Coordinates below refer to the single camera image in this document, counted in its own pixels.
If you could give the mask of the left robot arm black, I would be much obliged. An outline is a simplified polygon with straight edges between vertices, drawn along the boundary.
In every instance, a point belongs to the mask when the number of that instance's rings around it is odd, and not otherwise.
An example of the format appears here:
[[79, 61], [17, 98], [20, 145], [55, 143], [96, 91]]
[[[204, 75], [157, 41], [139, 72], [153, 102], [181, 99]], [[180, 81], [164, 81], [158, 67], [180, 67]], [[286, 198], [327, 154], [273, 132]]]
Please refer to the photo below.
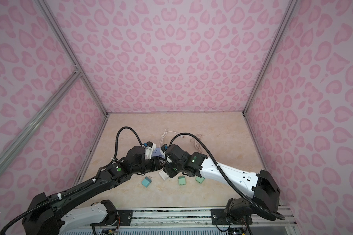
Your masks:
[[146, 174], [161, 170], [165, 164], [164, 145], [160, 154], [153, 155], [149, 144], [135, 146], [125, 157], [99, 170], [91, 179], [70, 189], [46, 196], [35, 196], [22, 219], [27, 235], [60, 235], [83, 225], [112, 225], [118, 213], [110, 200], [104, 200], [87, 208], [77, 207], [92, 197], [113, 189], [134, 174]]

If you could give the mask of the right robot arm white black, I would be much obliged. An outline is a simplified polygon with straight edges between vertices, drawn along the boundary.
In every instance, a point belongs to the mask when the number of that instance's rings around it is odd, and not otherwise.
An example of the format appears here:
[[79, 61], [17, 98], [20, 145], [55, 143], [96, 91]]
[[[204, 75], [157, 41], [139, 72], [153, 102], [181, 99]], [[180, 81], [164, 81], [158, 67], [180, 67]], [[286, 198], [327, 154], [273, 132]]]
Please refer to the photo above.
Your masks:
[[239, 170], [199, 152], [189, 154], [178, 145], [163, 145], [160, 151], [166, 161], [163, 170], [170, 178], [182, 173], [211, 179], [229, 185], [239, 195], [227, 202], [224, 216], [228, 222], [236, 223], [253, 214], [269, 221], [285, 220], [278, 212], [280, 188], [269, 172]]

